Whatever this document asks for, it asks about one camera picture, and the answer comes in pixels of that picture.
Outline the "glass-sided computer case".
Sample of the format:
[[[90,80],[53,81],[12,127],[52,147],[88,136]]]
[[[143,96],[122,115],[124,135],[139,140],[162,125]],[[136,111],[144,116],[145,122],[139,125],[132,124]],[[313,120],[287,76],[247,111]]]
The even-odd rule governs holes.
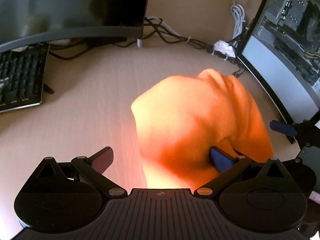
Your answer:
[[[319,0],[262,0],[237,52],[287,123],[319,110]]]

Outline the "dark computer monitor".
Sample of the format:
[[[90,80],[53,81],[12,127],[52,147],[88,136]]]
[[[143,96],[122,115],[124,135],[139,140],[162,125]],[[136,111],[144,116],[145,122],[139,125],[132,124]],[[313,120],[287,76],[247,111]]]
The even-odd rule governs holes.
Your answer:
[[[141,37],[148,0],[1,0],[1,51],[77,37]]]

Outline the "white crumpled tissue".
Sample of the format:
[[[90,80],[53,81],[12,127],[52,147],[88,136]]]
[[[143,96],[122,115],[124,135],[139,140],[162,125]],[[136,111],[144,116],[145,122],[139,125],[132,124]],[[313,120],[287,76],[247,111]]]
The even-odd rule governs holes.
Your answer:
[[[212,55],[220,56],[225,60],[236,58],[233,46],[223,40],[214,43]]]

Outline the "orange pumpkin costume garment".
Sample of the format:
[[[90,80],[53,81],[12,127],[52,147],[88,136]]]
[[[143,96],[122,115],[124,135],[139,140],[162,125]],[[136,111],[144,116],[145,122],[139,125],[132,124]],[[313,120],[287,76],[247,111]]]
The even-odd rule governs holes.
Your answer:
[[[253,96],[235,77],[207,69],[171,76],[131,105],[146,183],[196,189],[219,175],[211,147],[263,163],[274,151]]]

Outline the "black computer keyboard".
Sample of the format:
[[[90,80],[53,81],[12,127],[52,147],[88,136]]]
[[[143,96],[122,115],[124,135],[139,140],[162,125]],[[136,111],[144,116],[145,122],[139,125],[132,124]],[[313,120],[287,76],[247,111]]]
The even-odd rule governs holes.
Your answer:
[[[24,51],[1,53],[1,112],[40,105],[49,45],[33,44]]]

